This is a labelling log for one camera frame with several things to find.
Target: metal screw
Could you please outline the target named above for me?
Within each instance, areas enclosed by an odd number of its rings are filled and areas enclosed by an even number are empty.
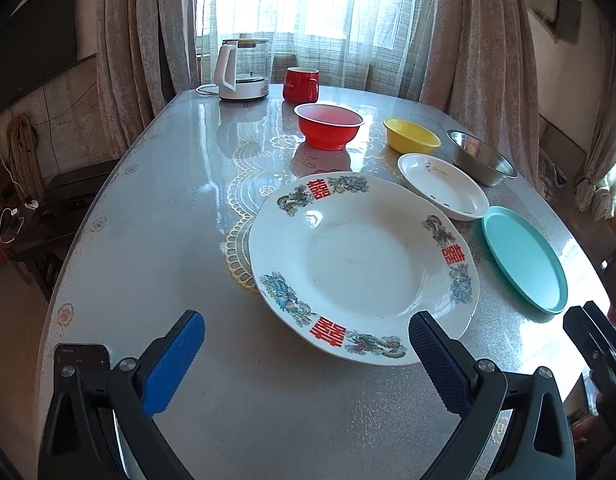
[[[75,368],[73,365],[66,365],[62,368],[62,377],[70,377],[75,373]]]
[[[552,372],[546,368],[545,366],[540,366],[539,367],[539,375],[541,375],[541,377],[543,377],[544,379],[551,379],[552,378]]]
[[[479,359],[479,361],[477,361],[477,366],[482,372],[490,373],[495,371],[495,363],[490,359]]]
[[[130,370],[133,370],[136,366],[137,361],[132,357],[126,357],[125,359],[121,359],[121,361],[119,362],[119,369],[122,372],[129,372]]]

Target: brown floor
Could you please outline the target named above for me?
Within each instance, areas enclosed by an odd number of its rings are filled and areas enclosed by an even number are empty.
[[[550,204],[595,267],[616,247],[608,224],[573,206],[562,189]],[[37,477],[34,392],[37,349],[48,304],[32,282],[27,286],[9,265],[0,265],[0,444],[24,480]]]

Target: mug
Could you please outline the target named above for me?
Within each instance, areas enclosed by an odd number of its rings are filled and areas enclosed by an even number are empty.
[[[315,103],[319,98],[319,70],[290,67],[286,69],[284,99],[289,103],[302,105]]]

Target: large white plate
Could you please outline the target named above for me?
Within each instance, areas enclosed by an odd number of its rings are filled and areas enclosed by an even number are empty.
[[[353,361],[416,363],[412,314],[430,311],[459,338],[479,298],[468,245],[450,220],[372,176],[323,173],[278,189],[248,246],[272,311],[313,345]]]
[[[431,155],[408,153],[397,161],[408,187],[453,220],[483,218],[490,204],[482,188],[462,170]]]

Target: black tv screen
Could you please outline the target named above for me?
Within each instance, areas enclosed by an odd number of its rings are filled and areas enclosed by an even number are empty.
[[[0,113],[77,63],[74,0],[28,0],[0,31]]]

